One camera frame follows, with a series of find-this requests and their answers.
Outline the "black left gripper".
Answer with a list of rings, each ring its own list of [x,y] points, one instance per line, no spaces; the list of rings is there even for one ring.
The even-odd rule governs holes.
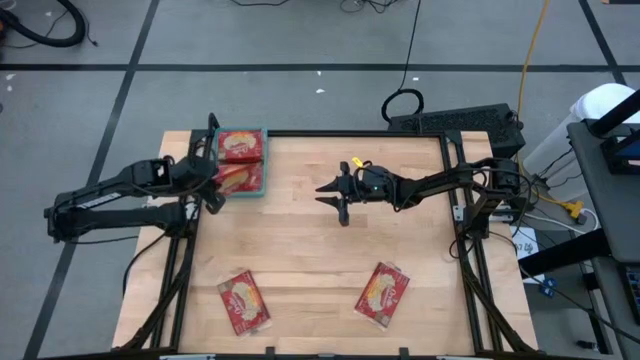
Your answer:
[[[214,180],[219,172],[214,152],[214,137],[219,128],[215,114],[210,113],[207,130],[191,133],[187,155],[172,167],[172,180],[177,188],[175,195],[200,198],[212,215],[217,214],[226,202],[219,192],[220,185]]]

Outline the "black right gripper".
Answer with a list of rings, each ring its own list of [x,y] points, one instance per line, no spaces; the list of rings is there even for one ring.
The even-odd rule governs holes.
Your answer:
[[[329,205],[339,213],[341,225],[349,224],[348,206],[353,203],[387,202],[396,205],[397,177],[385,167],[364,162],[363,167],[350,171],[347,162],[340,163],[341,175],[316,192],[338,192],[340,197],[316,197],[315,200]]]

